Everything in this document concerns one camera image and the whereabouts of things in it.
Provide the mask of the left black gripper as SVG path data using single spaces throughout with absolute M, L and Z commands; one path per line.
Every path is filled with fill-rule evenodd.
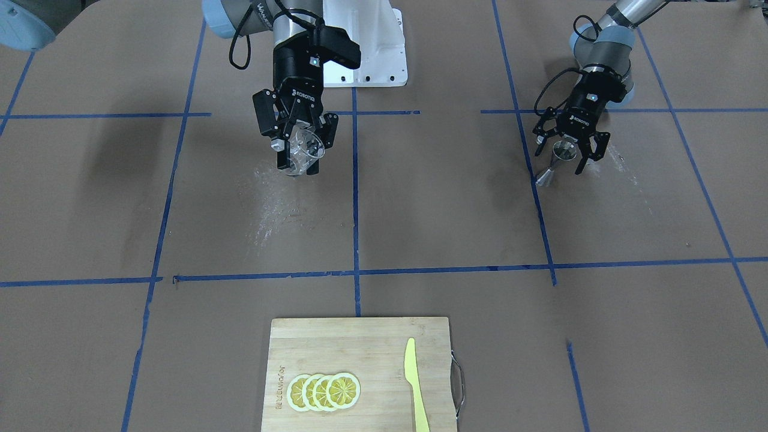
M 621 102 L 628 91 L 618 76 L 581 76 L 568 97 L 563 111 L 535 109 L 538 120 L 534 156 L 543 153 L 550 139 L 570 137 L 581 154 L 574 174 L 581 175 L 587 162 L 605 156 L 611 133 L 597 131 L 597 124 L 608 102 Z

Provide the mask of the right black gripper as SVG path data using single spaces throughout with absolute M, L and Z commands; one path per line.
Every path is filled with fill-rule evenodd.
M 307 46 L 277 46 L 272 71 L 274 90 L 252 96 L 260 134 L 277 143 L 277 167 L 291 168 L 288 140 L 293 125 L 303 121 L 306 175 L 319 173 L 319 159 L 334 145 L 337 113 L 323 114 L 323 61 Z

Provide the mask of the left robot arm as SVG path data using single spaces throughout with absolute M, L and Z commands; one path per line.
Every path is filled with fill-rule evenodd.
M 568 72 L 577 73 L 579 79 L 570 95 L 557 106 L 540 112 L 539 103 L 534 103 L 535 115 L 539 117 L 532 130 L 537 142 L 536 156 L 548 139 L 559 137 L 556 147 L 570 145 L 578 150 L 576 175 L 583 172 L 588 162 L 603 159 L 611 135 L 598 131 L 601 115 L 606 109 L 625 106 L 635 94 L 631 62 L 635 30 L 667 4 L 617 1 L 598 21 L 589 16 L 574 19 L 588 21 L 586 25 L 574 26 L 569 40 L 578 65 L 561 71 L 550 82 Z

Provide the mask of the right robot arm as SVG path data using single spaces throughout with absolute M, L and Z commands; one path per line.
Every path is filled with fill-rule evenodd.
M 3 1 L 2 45 L 40 51 L 93 1 Z M 271 32 L 272 88 L 253 96 L 260 134 L 271 140 L 277 169 L 290 177 L 316 175 L 334 145 L 338 117 L 324 111 L 324 66 L 331 55 L 320 43 L 328 30 L 321 1 L 203 1 L 208 28 L 230 41 L 229 63 L 252 59 L 251 36 Z

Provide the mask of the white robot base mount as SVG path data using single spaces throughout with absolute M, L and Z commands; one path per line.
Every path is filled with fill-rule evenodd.
M 347 30 L 361 49 L 361 65 L 353 70 L 329 61 L 324 66 L 325 88 L 390 88 L 409 79 L 406 39 L 401 11 L 389 1 L 324 1 L 329 26 Z

